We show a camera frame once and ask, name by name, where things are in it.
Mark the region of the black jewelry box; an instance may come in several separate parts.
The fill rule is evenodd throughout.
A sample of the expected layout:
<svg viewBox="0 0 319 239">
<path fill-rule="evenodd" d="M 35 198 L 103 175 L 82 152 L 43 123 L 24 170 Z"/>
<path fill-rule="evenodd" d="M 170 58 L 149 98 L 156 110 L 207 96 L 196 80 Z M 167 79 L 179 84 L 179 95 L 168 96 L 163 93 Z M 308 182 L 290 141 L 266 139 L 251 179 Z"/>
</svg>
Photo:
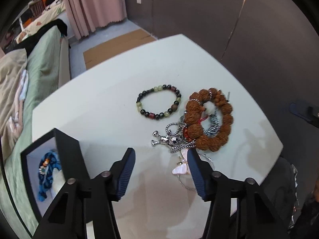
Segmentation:
<svg viewBox="0 0 319 239">
<path fill-rule="evenodd" d="M 37 221 L 42 219 L 68 179 L 90 179 L 79 141 L 56 128 L 21 153 L 21 165 L 27 196 Z"/>
</svg>

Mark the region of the flattened cardboard sheet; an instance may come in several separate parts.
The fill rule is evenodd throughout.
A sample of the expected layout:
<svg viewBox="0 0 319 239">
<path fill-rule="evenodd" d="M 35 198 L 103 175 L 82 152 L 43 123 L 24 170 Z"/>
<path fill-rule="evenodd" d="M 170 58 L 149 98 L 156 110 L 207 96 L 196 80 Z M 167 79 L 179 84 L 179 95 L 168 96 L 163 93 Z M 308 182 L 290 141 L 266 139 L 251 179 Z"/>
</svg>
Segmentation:
<svg viewBox="0 0 319 239">
<path fill-rule="evenodd" d="M 138 46 L 150 43 L 156 39 L 144 31 L 138 29 L 101 43 L 83 53 L 87 70 Z"/>
</svg>

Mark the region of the green bed mattress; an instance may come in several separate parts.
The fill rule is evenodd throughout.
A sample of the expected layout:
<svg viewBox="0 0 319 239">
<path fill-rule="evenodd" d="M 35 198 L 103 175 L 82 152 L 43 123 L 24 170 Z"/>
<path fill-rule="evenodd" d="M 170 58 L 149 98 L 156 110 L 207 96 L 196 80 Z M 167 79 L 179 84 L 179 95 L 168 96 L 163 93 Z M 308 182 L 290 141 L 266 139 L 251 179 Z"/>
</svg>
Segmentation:
<svg viewBox="0 0 319 239">
<path fill-rule="evenodd" d="M 54 26 L 27 56 L 29 83 L 23 104 L 23 130 L 1 173 L 1 211 L 18 238 L 31 238 L 38 226 L 24 185 L 21 153 L 32 143 L 33 109 L 58 88 L 61 39 Z"/>
</svg>

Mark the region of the beige quilt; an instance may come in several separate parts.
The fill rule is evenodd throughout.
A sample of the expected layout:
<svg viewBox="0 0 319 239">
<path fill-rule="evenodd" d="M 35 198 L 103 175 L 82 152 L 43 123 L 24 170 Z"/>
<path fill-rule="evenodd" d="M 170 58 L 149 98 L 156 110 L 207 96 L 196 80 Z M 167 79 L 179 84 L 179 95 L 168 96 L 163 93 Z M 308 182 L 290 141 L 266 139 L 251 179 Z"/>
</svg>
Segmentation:
<svg viewBox="0 0 319 239">
<path fill-rule="evenodd" d="M 1 147 L 3 160 L 12 153 L 23 130 L 23 104 L 28 90 L 27 52 L 13 50 L 1 58 Z"/>
</svg>

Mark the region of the black clothing on bed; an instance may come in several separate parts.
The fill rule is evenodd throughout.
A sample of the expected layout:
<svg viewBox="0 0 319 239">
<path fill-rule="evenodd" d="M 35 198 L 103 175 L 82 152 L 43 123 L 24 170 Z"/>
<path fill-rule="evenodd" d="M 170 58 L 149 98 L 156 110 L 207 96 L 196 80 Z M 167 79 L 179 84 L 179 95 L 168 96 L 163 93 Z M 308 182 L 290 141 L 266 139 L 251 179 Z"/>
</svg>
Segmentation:
<svg viewBox="0 0 319 239">
<path fill-rule="evenodd" d="M 25 49 L 27 52 L 27 56 L 31 54 L 34 47 L 37 45 L 39 40 L 42 38 L 43 35 L 46 34 L 52 27 L 56 26 L 60 31 L 61 35 L 67 36 L 68 35 L 68 26 L 61 20 L 57 19 L 43 25 L 34 35 L 26 38 L 25 40 L 21 41 L 19 44 L 14 45 L 10 48 L 7 53 L 17 50 L 17 49 Z"/>
</svg>

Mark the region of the floral patterned bedding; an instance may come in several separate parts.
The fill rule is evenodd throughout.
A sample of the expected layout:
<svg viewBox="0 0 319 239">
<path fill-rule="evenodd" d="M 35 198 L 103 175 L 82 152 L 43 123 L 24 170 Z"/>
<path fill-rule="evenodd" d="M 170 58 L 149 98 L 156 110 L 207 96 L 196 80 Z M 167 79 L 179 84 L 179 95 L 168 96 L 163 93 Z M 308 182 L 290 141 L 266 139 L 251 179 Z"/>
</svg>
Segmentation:
<svg viewBox="0 0 319 239">
<path fill-rule="evenodd" d="M 35 20 L 32 20 L 26 27 L 22 27 L 22 31 L 15 38 L 16 43 L 19 44 L 24 39 L 34 35 L 43 25 L 55 20 L 64 11 L 64 1 L 55 0 Z"/>
</svg>

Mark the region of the pink curtain near wall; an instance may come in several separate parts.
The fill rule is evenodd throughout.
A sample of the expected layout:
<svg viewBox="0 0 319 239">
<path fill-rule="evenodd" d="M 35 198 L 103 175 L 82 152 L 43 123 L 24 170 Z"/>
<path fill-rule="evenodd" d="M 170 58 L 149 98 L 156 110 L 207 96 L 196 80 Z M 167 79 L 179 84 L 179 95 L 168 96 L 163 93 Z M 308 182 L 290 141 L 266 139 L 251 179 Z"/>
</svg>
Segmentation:
<svg viewBox="0 0 319 239">
<path fill-rule="evenodd" d="M 63 0 L 76 39 L 127 18 L 125 0 Z"/>
</svg>

